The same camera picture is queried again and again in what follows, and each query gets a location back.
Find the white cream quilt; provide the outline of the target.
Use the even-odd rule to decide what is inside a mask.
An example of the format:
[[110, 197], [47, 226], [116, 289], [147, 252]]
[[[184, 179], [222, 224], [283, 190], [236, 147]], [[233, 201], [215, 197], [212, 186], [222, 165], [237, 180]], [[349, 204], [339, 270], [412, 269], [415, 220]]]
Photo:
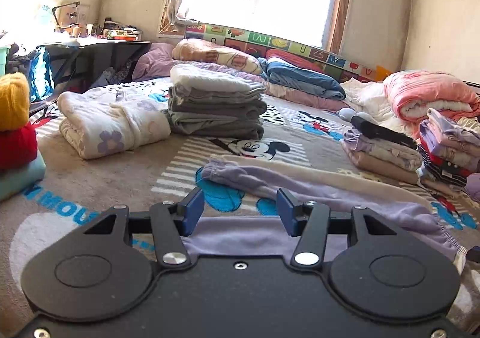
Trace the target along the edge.
[[351, 78], [341, 83], [341, 87], [346, 94], [345, 102], [352, 109], [368, 113], [383, 127], [392, 127], [397, 121], [386, 99], [383, 83], [362, 83]]

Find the Mickey Mouse brown blanket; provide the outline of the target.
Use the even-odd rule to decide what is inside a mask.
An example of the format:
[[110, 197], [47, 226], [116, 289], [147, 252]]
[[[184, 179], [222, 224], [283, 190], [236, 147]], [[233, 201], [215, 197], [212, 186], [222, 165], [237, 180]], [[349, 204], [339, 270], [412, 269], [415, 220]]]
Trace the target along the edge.
[[[92, 220], [115, 203], [130, 211], [148, 210], [154, 203], [179, 201], [197, 184], [197, 170], [211, 155], [260, 158], [282, 164], [336, 172], [353, 177], [393, 184], [415, 193], [431, 203], [436, 215], [447, 206], [420, 187], [397, 182], [356, 168], [343, 150], [340, 140], [352, 125], [336, 114], [264, 96], [268, 111], [261, 115], [262, 140], [232, 143], [235, 139], [172, 134], [167, 140], [144, 145], [93, 160], [84, 160], [64, 139], [59, 130], [64, 120], [55, 108], [48, 117], [38, 119], [38, 146], [46, 164], [43, 180], [15, 196], [1, 201], [1, 334], [11, 336], [32, 316], [20, 287], [26, 263], [46, 247]], [[232, 190], [227, 208], [207, 203], [190, 246], [212, 241], [212, 253], [239, 251], [241, 255], [293, 253], [297, 240], [282, 229], [273, 208], [262, 206], [260, 197]], [[448, 197], [463, 230], [439, 219], [459, 244], [467, 249], [479, 246], [479, 205], [464, 193]], [[472, 332], [479, 328], [479, 264], [466, 262], [458, 298], [448, 317], [460, 328]]]

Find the black desk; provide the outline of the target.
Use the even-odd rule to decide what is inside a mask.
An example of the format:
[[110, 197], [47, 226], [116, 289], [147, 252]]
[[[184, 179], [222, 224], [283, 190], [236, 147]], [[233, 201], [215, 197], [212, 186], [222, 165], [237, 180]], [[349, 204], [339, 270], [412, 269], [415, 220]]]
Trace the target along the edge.
[[121, 70], [149, 48], [149, 41], [121, 41], [79, 38], [64, 43], [45, 44], [49, 53], [54, 93], [30, 104], [31, 115], [56, 102], [59, 94], [72, 90], [85, 92], [106, 69]]

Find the colourful folded clothes stack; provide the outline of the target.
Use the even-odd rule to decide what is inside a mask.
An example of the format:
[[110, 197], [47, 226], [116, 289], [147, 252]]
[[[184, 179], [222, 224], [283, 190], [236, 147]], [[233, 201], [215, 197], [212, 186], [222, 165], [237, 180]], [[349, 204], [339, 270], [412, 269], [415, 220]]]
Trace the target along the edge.
[[468, 177], [479, 172], [479, 130], [466, 128], [429, 108], [418, 133], [422, 177], [450, 189], [464, 189]]

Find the cartoon print pillow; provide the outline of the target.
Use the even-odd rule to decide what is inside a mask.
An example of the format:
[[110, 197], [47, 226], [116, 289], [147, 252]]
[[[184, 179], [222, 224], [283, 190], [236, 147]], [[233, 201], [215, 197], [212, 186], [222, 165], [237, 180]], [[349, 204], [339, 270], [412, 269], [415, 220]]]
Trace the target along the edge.
[[183, 39], [172, 51], [176, 60], [209, 62], [250, 74], [262, 74], [260, 62], [247, 53], [201, 39]]

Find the pink folded quilt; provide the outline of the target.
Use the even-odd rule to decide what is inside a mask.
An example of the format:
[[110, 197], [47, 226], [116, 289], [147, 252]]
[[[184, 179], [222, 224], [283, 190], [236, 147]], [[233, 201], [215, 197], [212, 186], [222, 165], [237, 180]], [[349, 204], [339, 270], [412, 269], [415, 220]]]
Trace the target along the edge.
[[383, 80], [383, 88], [394, 115], [414, 127], [430, 108], [454, 121], [479, 116], [479, 94], [452, 74], [399, 71]]

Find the grey folded clothes stack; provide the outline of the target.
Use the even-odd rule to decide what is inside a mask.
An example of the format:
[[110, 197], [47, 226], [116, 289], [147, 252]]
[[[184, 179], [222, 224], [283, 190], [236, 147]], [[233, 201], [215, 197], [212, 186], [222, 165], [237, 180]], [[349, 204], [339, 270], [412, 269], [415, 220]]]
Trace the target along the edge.
[[170, 79], [167, 117], [172, 131], [239, 139], [264, 135], [263, 84], [191, 64], [174, 66]]

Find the beige folded blanket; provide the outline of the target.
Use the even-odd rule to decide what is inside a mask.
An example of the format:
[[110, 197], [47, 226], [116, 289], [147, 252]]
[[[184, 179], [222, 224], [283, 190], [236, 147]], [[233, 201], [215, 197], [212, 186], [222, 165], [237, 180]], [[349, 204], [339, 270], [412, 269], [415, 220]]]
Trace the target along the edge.
[[343, 140], [340, 141], [340, 144], [351, 162], [359, 169], [404, 183], [417, 184], [419, 182], [419, 177], [415, 171], [406, 171], [388, 161], [374, 158], [366, 152], [352, 151]]

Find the floral white folded blanket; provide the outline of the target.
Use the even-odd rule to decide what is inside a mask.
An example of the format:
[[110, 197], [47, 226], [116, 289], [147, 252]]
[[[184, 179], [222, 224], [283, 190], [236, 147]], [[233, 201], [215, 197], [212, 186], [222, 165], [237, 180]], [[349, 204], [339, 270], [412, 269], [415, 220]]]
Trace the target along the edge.
[[365, 152], [406, 171], [414, 172], [422, 166], [422, 155], [416, 149], [388, 140], [369, 139], [356, 129], [346, 130], [343, 142], [353, 152]]

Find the colourful alphabet foam mat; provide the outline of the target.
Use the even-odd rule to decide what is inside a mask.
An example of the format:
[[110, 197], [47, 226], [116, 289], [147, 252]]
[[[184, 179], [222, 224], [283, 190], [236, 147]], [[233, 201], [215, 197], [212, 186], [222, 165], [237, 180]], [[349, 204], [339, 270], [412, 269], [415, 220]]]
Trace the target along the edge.
[[382, 82], [391, 74], [389, 70], [382, 66], [371, 69], [318, 47], [232, 27], [205, 23], [187, 26], [185, 38], [211, 41], [215, 44], [249, 53], [256, 58], [267, 58], [268, 51], [280, 50], [316, 65], [318, 70], [335, 78], [340, 83], [351, 78], [363, 83]]

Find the yellow folded garment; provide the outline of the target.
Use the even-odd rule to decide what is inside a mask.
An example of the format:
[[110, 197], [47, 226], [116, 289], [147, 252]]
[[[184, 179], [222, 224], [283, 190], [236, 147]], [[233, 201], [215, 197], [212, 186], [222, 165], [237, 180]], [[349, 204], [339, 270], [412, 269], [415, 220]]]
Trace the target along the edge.
[[29, 82], [17, 72], [1, 77], [0, 130], [13, 131], [24, 127], [29, 120]]

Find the red folded garment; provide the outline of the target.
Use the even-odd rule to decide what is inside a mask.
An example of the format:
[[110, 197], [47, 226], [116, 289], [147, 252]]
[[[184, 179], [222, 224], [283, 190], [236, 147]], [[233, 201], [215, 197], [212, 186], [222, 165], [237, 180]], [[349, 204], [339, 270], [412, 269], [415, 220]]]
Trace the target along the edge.
[[0, 169], [21, 168], [38, 156], [38, 141], [35, 128], [28, 122], [14, 131], [2, 131], [0, 140]]

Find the teal folded garment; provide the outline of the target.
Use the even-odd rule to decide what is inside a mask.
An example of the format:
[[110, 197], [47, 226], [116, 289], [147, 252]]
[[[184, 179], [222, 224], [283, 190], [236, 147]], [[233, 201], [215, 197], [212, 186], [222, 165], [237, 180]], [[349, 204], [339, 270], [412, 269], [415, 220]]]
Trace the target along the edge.
[[7, 200], [31, 184], [42, 180], [46, 172], [46, 164], [40, 152], [37, 152], [37, 157], [33, 161], [23, 167], [1, 171], [1, 201]]

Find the grey plush toy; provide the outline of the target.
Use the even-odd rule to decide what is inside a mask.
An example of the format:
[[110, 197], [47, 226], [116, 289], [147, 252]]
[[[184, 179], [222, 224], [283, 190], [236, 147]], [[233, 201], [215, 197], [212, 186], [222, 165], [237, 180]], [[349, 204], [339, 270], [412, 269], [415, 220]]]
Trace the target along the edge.
[[368, 122], [371, 122], [373, 124], [377, 124], [377, 121], [368, 113], [365, 112], [357, 112], [351, 108], [342, 108], [337, 112], [337, 115], [340, 117], [340, 119], [347, 121], [347, 122], [352, 122], [352, 118], [355, 116], [358, 116], [362, 118], [363, 120], [366, 120]]

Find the purple and cream pants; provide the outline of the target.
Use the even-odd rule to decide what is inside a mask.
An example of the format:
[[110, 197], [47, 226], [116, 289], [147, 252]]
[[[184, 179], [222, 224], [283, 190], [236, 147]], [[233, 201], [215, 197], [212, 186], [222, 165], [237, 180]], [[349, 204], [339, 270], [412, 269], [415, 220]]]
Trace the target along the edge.
[[[216, 187], [230, 187], [271, 201], [278, 189], [287, 189], [301, 202], [319, 202], [333, 211], [366, 207], [443, 253], [458, 270], [465, 266], [465, 248], [444, 229], [430, 203], [396, 186], [281, 161], [233, 155], [211, 156], [200, 178]], [[280, 253], [286, 258], [292, 255], [297, 243], [287, 236], [277, 215], [201, 219], [183, 242], [193, 255]]]

